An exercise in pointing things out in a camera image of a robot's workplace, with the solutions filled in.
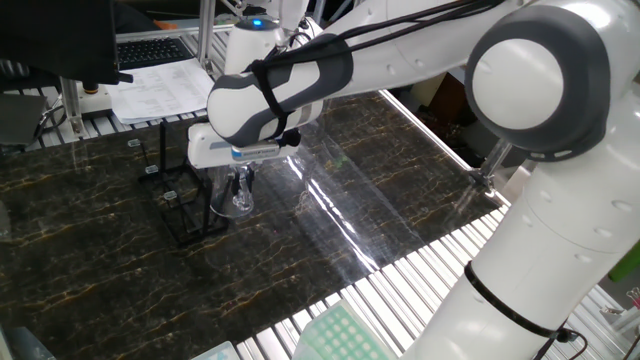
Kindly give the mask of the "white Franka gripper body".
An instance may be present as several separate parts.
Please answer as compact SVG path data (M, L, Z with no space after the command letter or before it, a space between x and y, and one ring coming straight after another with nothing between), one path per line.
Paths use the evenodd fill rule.
M298 129L286 131L275 140L261 141L245 148L224 141L209 123L197 123L188 129L188 159L197 169L240 166L294 155L300 145Z

